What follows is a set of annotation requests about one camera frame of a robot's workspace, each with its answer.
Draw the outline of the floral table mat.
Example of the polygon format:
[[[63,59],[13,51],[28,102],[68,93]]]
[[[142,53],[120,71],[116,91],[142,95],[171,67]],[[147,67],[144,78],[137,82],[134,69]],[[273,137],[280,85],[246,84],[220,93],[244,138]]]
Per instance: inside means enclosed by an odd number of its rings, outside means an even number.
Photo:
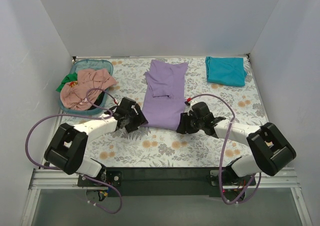
[[[128,97],[142,105],[147,89],[145,72],[150,58],[113,58],[113,77],[117,85],[111,87],[106,107],[112,98]],[[184,94],[205,102],[214,116],[234,119],[245,125],[263,125],[268,121],[259,96],[252,69],[244,59],[247,72],[244,87],[230,87],[206,80],[205,59],[165,58],[169,64],[187,63]],[[132,133],[120,129],[105,134],[86,146],[85,155],[108,167],[216,167],[251,154],[248,146],[229,140],[224,142],[205,135],[178,134],[173,130],[142,127]]]

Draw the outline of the folded teal t shirt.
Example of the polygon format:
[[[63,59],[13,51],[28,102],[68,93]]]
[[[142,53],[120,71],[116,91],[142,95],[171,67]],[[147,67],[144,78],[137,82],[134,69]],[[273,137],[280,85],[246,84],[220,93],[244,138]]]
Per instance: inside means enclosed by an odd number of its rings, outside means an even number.
[[[208,83],[230,87],[244,87],[247,72],[241,57],[205,58],[206,80]]]

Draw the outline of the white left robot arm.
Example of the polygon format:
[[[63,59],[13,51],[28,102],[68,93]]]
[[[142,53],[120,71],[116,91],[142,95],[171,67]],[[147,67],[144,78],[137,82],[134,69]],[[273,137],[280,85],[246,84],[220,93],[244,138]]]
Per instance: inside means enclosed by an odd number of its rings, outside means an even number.
[[[61,124],[44,153],[44,159],[68,175],[87,175],[95,186],[101,186],[106,182],[106,173],[101,163],[85,156],[87,144],[119,129],[134,132],[147,123],[140,105],[124,97],[97,119],[75,125]]]

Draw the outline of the pink t shirt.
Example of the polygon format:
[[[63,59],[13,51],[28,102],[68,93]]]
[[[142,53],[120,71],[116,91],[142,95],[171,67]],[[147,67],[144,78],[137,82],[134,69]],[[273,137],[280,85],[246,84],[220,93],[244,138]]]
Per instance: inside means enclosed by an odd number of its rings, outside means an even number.
[[[62,105],[71,110],[86,111],[102,93],[117,84],[107,69],[94,70],[91,68],[78,71],[77,80],[67,82],[60,92]]]

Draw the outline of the purple t shirt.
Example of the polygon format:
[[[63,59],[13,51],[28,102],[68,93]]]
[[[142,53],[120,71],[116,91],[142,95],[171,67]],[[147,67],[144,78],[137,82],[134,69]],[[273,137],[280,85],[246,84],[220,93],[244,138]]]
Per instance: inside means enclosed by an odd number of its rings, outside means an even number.
[[[185,110],[187,63],[170,64],[153,59],[145,72],[147,89],[142,113],[147,127],[175,131]]]

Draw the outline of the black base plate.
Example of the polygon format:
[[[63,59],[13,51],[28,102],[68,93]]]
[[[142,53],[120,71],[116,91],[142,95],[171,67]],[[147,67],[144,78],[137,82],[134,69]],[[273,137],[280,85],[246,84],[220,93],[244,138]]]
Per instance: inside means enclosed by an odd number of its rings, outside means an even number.
[[[122,196],[209,196],[219,198],[218,167],[110,167],[95,180]]]

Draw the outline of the blue plastic basket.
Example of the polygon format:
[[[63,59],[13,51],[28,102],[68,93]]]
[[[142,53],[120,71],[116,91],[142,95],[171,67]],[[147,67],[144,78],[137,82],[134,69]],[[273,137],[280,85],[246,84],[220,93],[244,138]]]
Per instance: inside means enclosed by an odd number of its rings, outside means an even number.
[[[101,70],[106,69],[109,74],[112,76],[114,67],[111,62],[105,59],[82,59],[77,61],[71,67],[69,73],[74,74],[80,70],[84,69],[93,69],[93,70]],[[83,116],[93,116],[101,113],[103,110],[100,108],[96,108],[95,106],[90,105],[91,107],[88,110],[73,110],[70,108],[64,107],[61,100],[58,102],[60,109],[66,114],[72,115],[83,115]]]

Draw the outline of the aluminium frame rail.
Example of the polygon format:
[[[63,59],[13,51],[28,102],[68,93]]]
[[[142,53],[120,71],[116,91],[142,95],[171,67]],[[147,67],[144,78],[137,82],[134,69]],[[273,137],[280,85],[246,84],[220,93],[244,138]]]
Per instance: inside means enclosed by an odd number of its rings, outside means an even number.
[[[28,186],[29,190],[41,189],[76,189],[78,176],[76,174],[67,175],[62,171],[35,169],[32,172],[31,180]],[[302,225],[311,226],[312,221],[308,213],[303,195],[301,184],[296,171],[292,167],[286,167],[275,176],[261,174],[259,188],[289,188],[291,190]]]

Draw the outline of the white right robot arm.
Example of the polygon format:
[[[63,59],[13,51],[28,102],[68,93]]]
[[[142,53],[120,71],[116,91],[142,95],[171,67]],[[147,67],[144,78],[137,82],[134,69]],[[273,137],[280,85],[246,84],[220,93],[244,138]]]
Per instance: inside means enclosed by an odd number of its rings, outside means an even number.
[[[177,133],[184,135],[203,131],[208,136],[235,141],[250,148],[251,155],[233,160],[222,172],[232,185],[256,173],[274,176],[297,156],[273,123],[261,126],[230,123],[224,117],[215,117],[205,102],[190,100],[186,105],[188,111],[181,113]]]

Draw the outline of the green t shirt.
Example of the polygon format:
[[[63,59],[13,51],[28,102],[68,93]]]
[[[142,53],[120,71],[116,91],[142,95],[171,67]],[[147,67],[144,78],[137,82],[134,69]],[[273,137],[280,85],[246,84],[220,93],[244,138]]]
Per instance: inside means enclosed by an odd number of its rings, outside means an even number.
[[[60,85],[57,87],[55,91],[60,93],[66,83],[74,82],[77,80],[78,80],[77,73],[76,72],[70,73],[63,78]]]

